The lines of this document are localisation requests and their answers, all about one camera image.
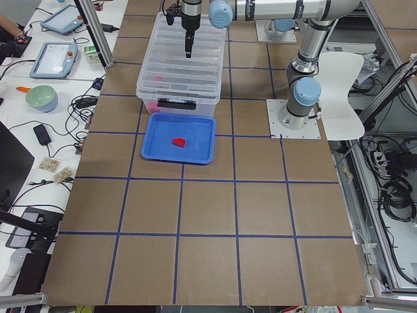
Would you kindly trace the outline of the silver robot arm viewer right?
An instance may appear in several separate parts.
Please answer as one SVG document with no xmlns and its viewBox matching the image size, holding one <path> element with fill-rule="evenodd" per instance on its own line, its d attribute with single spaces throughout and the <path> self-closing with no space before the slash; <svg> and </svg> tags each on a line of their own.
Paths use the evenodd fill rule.
<svg viewBox="0 0 417 313">
<path fill-rule="evenodd" d="M 261 22 L 262 33 L 285 38 L 295 25 L 307 21 L 299 51 L 287 67 L 289 99 L 278 114 L 280 123 L 291 130 L 303 128 L 309 113 L 319 101 L 320 83 L 313 77 L 318 69 L 321 50 L 342 18 L 359 5 L 358 1 L 210 1 L 211 25 L 223 29 L 233 21 Z"/>
</svg>

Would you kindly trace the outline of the black gripper viewer right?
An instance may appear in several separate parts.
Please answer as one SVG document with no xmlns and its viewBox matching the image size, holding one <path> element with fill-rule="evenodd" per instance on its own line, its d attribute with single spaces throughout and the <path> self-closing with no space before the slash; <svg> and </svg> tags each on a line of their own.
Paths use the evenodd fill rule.
<svg viewBox="0 0 417 313">
<path fill-rule="evenodd" d="M 181 4 L 182 27 L 186 30 L 185 55 L 192 57 L 195 31 L 199 29 L 201 20 L 201 0 L 183 0 Z"/>
</svg>

